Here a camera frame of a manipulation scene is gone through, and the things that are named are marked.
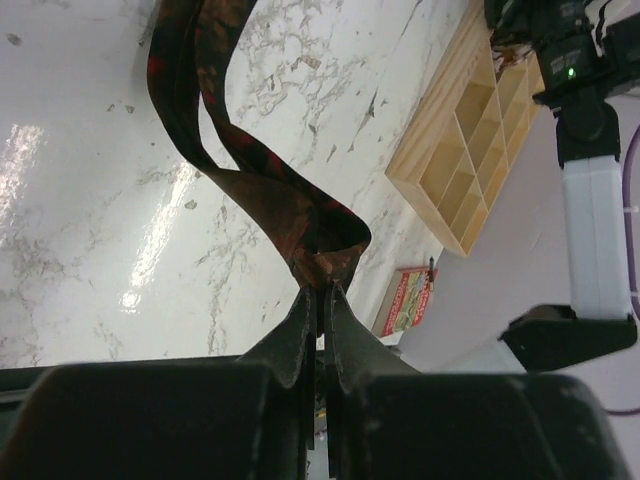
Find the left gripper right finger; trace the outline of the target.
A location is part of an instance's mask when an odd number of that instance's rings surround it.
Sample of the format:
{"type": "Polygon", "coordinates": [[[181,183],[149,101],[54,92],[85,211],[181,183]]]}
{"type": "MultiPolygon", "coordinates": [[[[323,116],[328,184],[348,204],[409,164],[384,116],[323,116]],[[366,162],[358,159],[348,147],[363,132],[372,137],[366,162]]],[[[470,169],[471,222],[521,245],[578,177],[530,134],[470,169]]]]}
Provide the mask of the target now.
{"type": "Polygon", "coordinates": [[[382,426],[368,393],[386,377],[418,371],[356,318],[341,286],[326,291],[322,320],[329,474],[332,479],[368,479],[374,465],[371,439],[382,426]]]}

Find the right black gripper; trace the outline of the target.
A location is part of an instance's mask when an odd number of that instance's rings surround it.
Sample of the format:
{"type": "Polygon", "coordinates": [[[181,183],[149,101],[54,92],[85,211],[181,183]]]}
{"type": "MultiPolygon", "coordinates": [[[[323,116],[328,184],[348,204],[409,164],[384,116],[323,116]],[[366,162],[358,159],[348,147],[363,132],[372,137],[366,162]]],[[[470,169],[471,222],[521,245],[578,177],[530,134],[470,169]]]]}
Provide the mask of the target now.
{"type": "Polygon", "coordinates": [[[537,1],[485,0],[484,17],[494,48],[533,44],[530,17],[537,1]]]}

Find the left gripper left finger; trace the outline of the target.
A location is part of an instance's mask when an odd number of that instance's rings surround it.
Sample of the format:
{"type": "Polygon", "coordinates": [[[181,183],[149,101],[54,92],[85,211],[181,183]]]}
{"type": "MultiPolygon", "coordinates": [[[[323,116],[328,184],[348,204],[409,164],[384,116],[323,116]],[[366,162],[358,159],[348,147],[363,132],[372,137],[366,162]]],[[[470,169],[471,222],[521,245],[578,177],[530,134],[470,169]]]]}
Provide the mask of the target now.
{"type": "Polygon", "coordinates": [[[265,374],[253,479],[305,479],[314,449],[316,295],[301,289],[285,318],[239,362],[265,374]]]}

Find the brown red patterned tie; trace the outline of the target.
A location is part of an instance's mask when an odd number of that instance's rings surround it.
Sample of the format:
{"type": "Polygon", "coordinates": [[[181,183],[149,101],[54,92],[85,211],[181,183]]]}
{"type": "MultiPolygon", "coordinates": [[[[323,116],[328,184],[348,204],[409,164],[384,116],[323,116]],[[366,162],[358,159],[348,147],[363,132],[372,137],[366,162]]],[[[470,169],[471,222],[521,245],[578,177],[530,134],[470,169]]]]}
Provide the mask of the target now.
{"type": "Polygon", "coordinates": [[[229,118],[225,77],[254,6],[161,2],[149,96],[179,153],[259,225],[300,286],[348,289],[371,242],[368,226],[229,118]]]}

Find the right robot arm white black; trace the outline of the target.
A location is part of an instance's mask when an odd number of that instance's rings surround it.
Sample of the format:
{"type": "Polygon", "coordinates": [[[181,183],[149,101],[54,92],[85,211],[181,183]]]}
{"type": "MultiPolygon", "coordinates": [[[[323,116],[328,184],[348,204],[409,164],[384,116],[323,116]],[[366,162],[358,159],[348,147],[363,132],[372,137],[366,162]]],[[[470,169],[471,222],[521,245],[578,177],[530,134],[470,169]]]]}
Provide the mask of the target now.
{"type": "Polygon", "coordinates": [[[639,19],[592,22],[584,1],[488,1],[500,47],[529,46],[556,121],[571,297],[512,321],[475,355],[479,370],[551,372],[632,347],[638,338],[630,162],[610,99],[639,83],[639,19]]]}

